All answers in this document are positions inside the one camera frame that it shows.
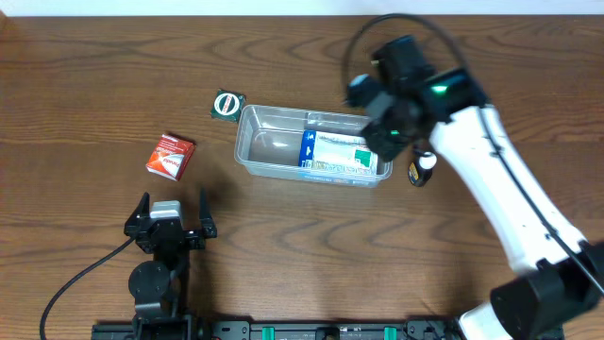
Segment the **white green medicine box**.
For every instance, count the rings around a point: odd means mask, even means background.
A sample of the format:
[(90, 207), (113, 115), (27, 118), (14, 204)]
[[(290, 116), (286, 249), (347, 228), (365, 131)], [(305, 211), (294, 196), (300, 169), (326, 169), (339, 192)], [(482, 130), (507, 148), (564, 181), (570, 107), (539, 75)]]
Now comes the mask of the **white green medicine box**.
[(316, 131), (312, 139), (314, 161), (377, 170), (378, 155), (369, 149), (362, 137)]

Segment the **small dark bottle white cap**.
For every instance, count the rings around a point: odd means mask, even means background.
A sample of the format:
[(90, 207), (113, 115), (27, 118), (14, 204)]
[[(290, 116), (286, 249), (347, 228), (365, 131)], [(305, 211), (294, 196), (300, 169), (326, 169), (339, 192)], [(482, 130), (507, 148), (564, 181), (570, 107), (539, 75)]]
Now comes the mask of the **small dark bottle white cap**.
[(423, 187), (430, 180), (437, 156), (428, 151), (414, 150), (408, 167), (408, 178), (415, 187)]

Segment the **blue medicine box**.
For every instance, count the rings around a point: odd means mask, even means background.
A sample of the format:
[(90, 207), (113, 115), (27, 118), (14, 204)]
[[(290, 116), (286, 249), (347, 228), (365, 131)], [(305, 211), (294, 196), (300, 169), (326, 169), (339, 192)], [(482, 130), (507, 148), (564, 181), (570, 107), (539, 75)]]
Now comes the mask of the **blue medicine box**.
[(359, 167), (314, 161), (312, 159), (312, 150), (314, 145), (314, 140), (312, 138), (314, 137), (314, 133), (316, 131), (317, 130), (305, 130), (303, 133), (298, 160), (298, 165), (300, 167), (345, 175), (375, 175), (378, 172), (378, 166), (377, 170), (371, 171)]

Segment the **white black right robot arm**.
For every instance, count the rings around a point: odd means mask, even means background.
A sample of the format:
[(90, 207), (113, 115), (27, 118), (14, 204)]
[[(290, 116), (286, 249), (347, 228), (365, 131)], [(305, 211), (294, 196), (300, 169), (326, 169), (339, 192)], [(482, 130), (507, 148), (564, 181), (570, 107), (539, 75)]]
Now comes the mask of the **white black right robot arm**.
[(424, 140), (474, 196), (515, 278), (464, 313), (468, 339), (536, 339), (603, 297), (603, 246), (553, 204), (466, 66), (439, 73), (410, 36), (372, 57), (375, 76), (345, 76), (346, 100), (369, 117), (362, 137), (383, 160)]

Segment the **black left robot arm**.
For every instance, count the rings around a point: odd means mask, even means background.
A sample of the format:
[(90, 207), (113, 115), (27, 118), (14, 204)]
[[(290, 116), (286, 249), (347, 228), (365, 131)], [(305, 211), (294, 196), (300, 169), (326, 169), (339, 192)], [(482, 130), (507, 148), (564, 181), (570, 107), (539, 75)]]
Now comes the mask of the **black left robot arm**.
[(145, 193), (128, 217), (124, 234), (153, 256), (133, 269), (128, 290), (135, 299), (135, 339), (210, 339), (210, 327), (187, 307), (190, 252), (218, 235), (207, 195), (199, 195), (200, 227), (186, 229), (177, 200), (151, 203)]

